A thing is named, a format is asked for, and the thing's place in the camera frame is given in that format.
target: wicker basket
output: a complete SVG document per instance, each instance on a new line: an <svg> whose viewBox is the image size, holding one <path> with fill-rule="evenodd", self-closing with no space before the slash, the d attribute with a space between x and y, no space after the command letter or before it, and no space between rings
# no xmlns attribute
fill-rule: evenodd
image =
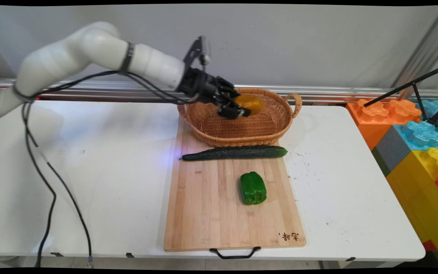
<svg viewBox="0 0 438 274"><path fill-rule="evenodd" d="M241 94L253 94L264 102L256 115L228 120L217 115L214 104L200 102L179 105L179 113L192 128L194 135L214 147L269 145L276 142L290 128L302 108L302 97L290 94L285 98L265 89L239 88ZM295 100L295 111L288 99Z"/></svg>

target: cucumber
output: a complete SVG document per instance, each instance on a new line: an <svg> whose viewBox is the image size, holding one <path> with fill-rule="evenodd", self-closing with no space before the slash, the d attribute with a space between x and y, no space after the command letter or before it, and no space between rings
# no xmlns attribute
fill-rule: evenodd
<svg viewBox="0 0 438 274"><path fill-rule="evenodd" d="M182 160L279 158L285 156L287 152L285 148L280 146L221 147L199 153L186 154L182 156Z"/></svg>

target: cutting board handle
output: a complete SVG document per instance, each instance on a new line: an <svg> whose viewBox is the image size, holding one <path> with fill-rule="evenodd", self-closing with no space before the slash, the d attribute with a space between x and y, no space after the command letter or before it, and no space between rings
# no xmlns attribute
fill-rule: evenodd
<svg viewBox="0 0 438 274"><path fill-rule="evenodd" d="M302 97L298 94L292 93L292 94L288 94L287 96L285 96L285 101L288 102L288 100L290 98L293 98L295 101L295 110L294 110L294 114L292 114L292 118L297 117L298 113L300 112L300 110L302 109Z"/></svg>
<svg viewBox="0 0 438 274"><path fill-rule="evenodd" d="M211 248L211 249L209 249L209 251L212 253L216 253L217 256L219 256L219 258L226 260L226 259L249 259L256 251L258 251L260 249L261 249L261 247L259 247L259 246L254 247L254 248L252 248L251 253L249 253L249 255L246 255L246 256L223 256L223 255L221 255L221 253L219 253L219 251L217 251L217 248Z"/></svg>

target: wooden cutting board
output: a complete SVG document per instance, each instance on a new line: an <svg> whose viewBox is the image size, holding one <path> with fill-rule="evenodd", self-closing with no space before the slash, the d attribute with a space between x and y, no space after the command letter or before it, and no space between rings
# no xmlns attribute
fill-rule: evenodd
<svg viewBox="0 0 438 274"><path fill-rule="evenodd" d="M184 154L210 148L179 118L165 250L304 246L305 235L283 158L179 160ZM259 205L244 205L240 176L252 171L263 178L267 198Z"/></svg>

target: yellow foam block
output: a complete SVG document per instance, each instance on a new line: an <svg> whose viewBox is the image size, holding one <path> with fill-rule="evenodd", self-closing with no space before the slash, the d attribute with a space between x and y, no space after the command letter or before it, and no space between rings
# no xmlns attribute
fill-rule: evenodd
<svg viewBox="0 0 438 274"><path fill-rule="evenodd" d="M415 151L410 151L389 176L391 181L396 182L407 201L435 182L415 155Z"/></svg>
<svg viewBox="0 0 438 274"><path fill-rule="evenodd" d="M430 185L408 204L438 250L438 187L436 184Z"/></svg>
<svg viewBox="0 0 438 274"><path fill-rule="evenodd" d="M386 180L390 184L393 193L397 197L401 207L403 208L403 211L405 211L405 214L408 217L410 223L412 224L412 227L417 233L417 236L419 237L420 241L422 243L429 241L430 238L427 235L427 232L425 232L424 226L422 226L419 218L417 217L413 209L410 207L407 199L405 198L402 191L400 190L400 184L403 182L398 181L397 178L393 176L391 173L388 174L388 176L386 176Z"/></svg>
<svg viewBox="0 0 438 274"><path fill-rule="evenodd" d="M438 180L438 149L429 148L427 151L415 150L413 153L431 178L434 181Z"/></svg>

